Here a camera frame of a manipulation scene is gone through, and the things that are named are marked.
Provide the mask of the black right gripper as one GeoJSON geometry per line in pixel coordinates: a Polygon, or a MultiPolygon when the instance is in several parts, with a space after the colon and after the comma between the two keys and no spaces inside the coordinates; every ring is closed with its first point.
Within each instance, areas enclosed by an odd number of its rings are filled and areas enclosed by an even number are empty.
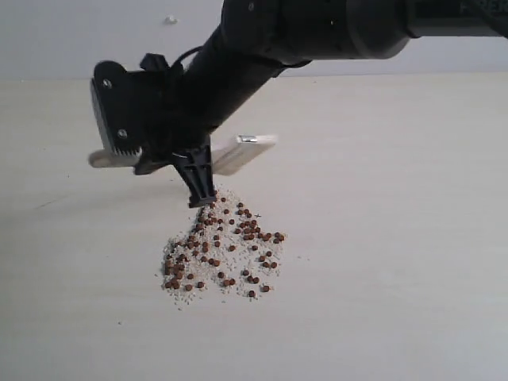
{"type": "Polygon", "coordinates": [[[134,173],[173,165],[190,192],[190,208],[215,202],[211,150],[204,140],[222,123],[222,54],[199,53],[184,67],[181,60],[169,65],[164,56],[148,53],[140,67],[158,82],[134,173]]]}

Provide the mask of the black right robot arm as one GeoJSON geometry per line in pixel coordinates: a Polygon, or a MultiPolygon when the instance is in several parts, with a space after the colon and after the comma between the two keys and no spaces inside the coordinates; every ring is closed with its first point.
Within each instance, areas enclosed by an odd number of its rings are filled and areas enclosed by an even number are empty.
{"type": "Polygon", "coordinates": [[[215,199],[210,134],[263,85],[319,60],[387,60],[421,37],[506,37],[504,1],[226,1],[208,40],[174,63],[136,175],[173,166],[189,204],[215,199]]]}

